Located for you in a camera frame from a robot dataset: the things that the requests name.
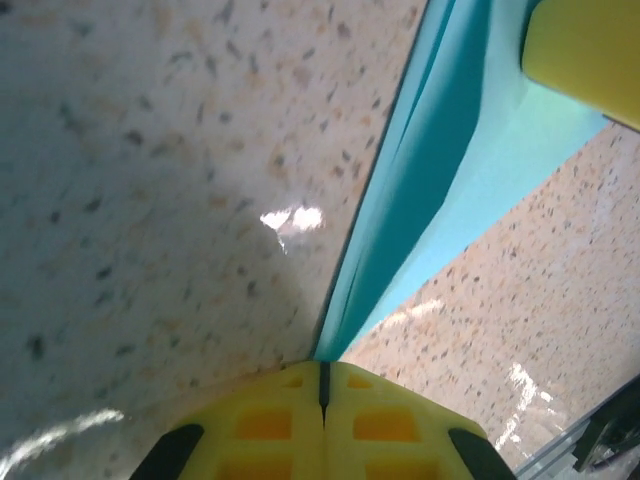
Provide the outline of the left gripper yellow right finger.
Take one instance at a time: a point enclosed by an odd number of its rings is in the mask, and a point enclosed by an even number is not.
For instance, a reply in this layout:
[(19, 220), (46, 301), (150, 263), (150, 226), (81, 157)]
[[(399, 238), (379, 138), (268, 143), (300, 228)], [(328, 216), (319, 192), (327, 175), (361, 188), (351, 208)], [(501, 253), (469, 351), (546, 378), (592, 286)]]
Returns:
[(322, 364), (323, 480), (516, 480), (474, 421), (343, 362)]

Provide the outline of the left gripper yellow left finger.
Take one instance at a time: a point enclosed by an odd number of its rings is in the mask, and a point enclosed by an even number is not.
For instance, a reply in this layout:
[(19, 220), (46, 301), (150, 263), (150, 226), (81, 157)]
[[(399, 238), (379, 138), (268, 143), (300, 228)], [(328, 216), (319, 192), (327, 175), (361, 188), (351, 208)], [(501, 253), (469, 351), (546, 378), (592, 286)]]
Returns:
[(129, 480), (325, 480), (319, 374), (303, 362), (214, 399), (163, 434)]

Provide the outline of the light blue paper sheet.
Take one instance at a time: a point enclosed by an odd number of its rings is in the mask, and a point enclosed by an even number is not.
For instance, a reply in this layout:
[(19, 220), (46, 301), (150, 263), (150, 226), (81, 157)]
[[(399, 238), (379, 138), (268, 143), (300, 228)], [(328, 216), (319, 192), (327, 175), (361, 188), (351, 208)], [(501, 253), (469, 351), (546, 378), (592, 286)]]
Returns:
[(521, 71), (541, 0), (429, 0), (313, 356), (335, 361), (605, 126)]

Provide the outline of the aluminium mounting rail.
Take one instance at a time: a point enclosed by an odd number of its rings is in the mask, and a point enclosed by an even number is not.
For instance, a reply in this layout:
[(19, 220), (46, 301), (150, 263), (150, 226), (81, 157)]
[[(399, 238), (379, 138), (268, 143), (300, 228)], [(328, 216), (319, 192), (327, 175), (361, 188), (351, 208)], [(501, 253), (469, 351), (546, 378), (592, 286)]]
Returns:
[(518, 480), (640, 480), (640, 374), (516, 470)]

